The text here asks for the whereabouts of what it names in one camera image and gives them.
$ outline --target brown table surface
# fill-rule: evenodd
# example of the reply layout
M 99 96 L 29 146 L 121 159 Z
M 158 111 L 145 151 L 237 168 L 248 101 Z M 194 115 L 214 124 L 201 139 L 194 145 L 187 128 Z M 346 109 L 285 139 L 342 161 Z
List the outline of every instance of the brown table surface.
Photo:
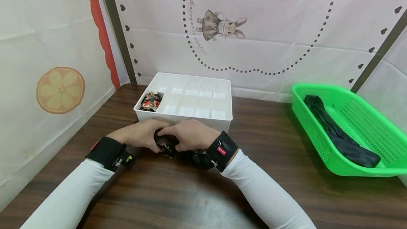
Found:
M 0 228 L 19 228 L 101 136 L 134 123 L 133 106 L 144 89 L 121 87 L 0 213 Z M 290 104 L 233 97 L 229 135 L 317 228 L 407 228 L 407 189 L 401 181 L 332 174 Z M 83 228 L 267 227 L 216 169 L 200 171 L 145 149 L 97 202 Z

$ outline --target metal buckle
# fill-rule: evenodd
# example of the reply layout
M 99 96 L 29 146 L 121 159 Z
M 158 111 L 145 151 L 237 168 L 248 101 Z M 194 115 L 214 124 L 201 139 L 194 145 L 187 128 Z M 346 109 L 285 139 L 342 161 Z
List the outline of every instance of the metal buckle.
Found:
M 116 167 L 120 167 L 122 161 L 123 161 L 123 159 L 118 158 L 118 159 L 116 160 L 116 162 L 115 162 L 113 165 L 116 166 Z
M 217 162 L 215 162 L 214 160 L 211 160 L 211 163 L 215 166 L 215 167 L 217 167 L 218 166 L 218 163 Z

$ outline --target hand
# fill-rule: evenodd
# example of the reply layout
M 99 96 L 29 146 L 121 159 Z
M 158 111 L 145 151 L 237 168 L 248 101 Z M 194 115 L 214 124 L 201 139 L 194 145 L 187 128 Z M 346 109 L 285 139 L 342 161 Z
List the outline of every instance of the hand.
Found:
M 182 120 L 172 127 L 165 127 L 157 135 L 175 135 L 179 140 L 177 151 L 195 151 L 209 148 L 220 132 L 195 119 L 190 119 Z
M 120 143 L 126 143 L 134 147 L 149 148 L 155 153 L 161 151 L 154 140 L 154 133 L 157 129 L 168 127 L 169 123 L 156 119 L 147 119 L 133 125 L 128 125 L 106 137 L 112 138 Z

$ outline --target rabbit illustration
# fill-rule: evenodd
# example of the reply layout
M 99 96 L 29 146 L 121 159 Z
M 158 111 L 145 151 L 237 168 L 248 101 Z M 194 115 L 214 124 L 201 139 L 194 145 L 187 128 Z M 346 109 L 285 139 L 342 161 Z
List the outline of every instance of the rabbit illustration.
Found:
M 243 39 L 244 34 L 242 31 L 237 30 L 236 27 L 239 27 L 246 23 L 247 18 L 240 18 L 236 22 L 231 22 L 227 18 L 223 17 L 221 12 L 211 12 L 210 10 L 206 11 L 205 17 L 203 19 L 198 18 L 198 23 L 202 24 L 201 28 L 197 28 L 196 31 L 202 32 L 203 37 L 206 41 L 209 41 L 213 38 L 214 41 L 219 40 L 220 37 L 227 37 L 235 35 L 237 38 Z

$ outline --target dotted circle pattern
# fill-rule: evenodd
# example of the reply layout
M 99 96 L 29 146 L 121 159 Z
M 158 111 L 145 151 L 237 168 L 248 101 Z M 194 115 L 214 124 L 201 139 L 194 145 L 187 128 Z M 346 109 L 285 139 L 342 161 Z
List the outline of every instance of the dotted circle pattern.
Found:
M 333 6 L 333 4 L 334 4 L 334 2 L 333 1 L 331 1 L 330 2 L 330 6 Z M 183 12 L 182 12 L 182 15 L 185 15 L 185 11 L 184 11 L 184 9 L 185 9 L 185 4 L 183 4 L 182 5 L 182 9 L 183 9 Z M 332 8 L 330 7 L 329 9 L 328 9 L 328 11 L 327 11 L 327 15 L 326 15 L 326 17 L 325 17 L 325 19 L 329 19 L 329 13 L 330 12 L 332 12 Z M 324 26 L 326 26 L 327 25 L 327 22 L 325 21 L 324 23 L 322 23 L 322 27 L 321 27 L 321 29 L 319 30 L 320 32 L 317 34 L 317 39 L 315 39 L 314 40 L 314 43 L 313 44 L 311 44 L 310 45 L 310 48 L 313 48 L 314 47 L 314 44 L 316 43 L 316 42 L 318 42 L 318 37 L 320 37 L 321 36 L 321 33 L 322 33 L 322 31 L 324 31 Z M 188 44 L 191 44 L 191 41 L 189 40 L 189 35 L 187 35 L 187 39 L 188 39 Z M 285 73 L 286 71 L 288 71 L 290 68 L 293 68 L 295 65 L 297 65 L 298 63 L 299 63 L 299 61 L 301 61 L 301 60 L 303 60 L 303 58 L 305 58 L 306 57 L 306 53 L 304 53 L 303 55 L 302 55 L 302 57 L 300 57 L 300 58 L 298 58 L 298 60 L 297 61 L 295 61 L 295 63 L 294 64 L 292 64 L 291 66 L 289 66 L 289 67 L 287 67 L 287 68 L 285 68 L 284 70 L 282 70 L 282 71 L 278 71 L 278 72 L 273 72 L 273 73 L 270 73 L 270 72 L 266 72 L 266 71 L 261 71 L 260 69 L 253 69 L 253 72 L 259 72 L 260 74 L 264 74 L 264 75 L 276 75 L 276 74 L 283 74 L 283 73 Z M 233 71 L 235 71 L 236 70 L 236 72 L 241 72 L 241 73 L 251 73 L 252 72 L 252 70 L 239 70 L 239 69 L 235 69 L 234 67 L 232 67 L 232 66 L 230 66 L 229 68 L 214 68 L 214 67 L 211 67 L 211 66 L 207 66 L 207 64 L 205 64 L 202 60 L 201 60 L 201 58 L 198 58 L 198 61 L 200 61 L 201 62 L 201 65 L 203 65 L 204 67 L 208 67 L 208 69 L 212 69 L 212 71 L 223 71 L 223 70 L 228 70 L 228 69 L 231 69 L 231 70 L 233 70 Z

